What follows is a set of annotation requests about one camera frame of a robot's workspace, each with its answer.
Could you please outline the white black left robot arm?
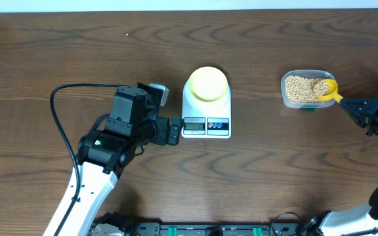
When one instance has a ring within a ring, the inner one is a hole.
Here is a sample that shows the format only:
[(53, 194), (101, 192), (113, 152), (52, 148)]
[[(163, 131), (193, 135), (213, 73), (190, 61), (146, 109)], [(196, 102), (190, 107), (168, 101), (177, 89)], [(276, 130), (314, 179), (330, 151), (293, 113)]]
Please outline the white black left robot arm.
[(45, 235), (86, 235), (96, 213), (117, 184), (124, 168), (138, 156), (137, 149), (152, 143), (176, 146), (182, 118), (160, 117), (169, 90), (164, 85), (138, 83), (114, 85), (112, 109), (100, 115), (84, 135), (76, 150), (72, 148), (55, 109), (56, 87), (50, 97), (55, 124), (73, 163), (66, 192), (48, 224)]

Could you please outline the yellow measuring scoop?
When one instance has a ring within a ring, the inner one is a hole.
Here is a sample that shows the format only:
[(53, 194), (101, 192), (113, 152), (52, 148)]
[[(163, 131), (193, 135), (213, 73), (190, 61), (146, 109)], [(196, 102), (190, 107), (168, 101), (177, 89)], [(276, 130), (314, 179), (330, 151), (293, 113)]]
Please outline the yellow measuring scoop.
[(322, 79), (313, 86), (315, 96), (324, 102), (335, 100), (340, 103), (343, 97), (338, 93), (338, 84), (336, 80)]

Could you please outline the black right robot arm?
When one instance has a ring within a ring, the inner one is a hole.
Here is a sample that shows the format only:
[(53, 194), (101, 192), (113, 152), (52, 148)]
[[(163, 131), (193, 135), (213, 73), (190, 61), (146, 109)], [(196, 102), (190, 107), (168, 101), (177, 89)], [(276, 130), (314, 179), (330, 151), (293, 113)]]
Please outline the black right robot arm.
[[(341, 98), (339, 104), (368, 136), (378, 136), (378, 99)], [(378, 187), (367, 204), (322, 212), (306, 223), (303, 231), (307, 235), (378, 235)]]

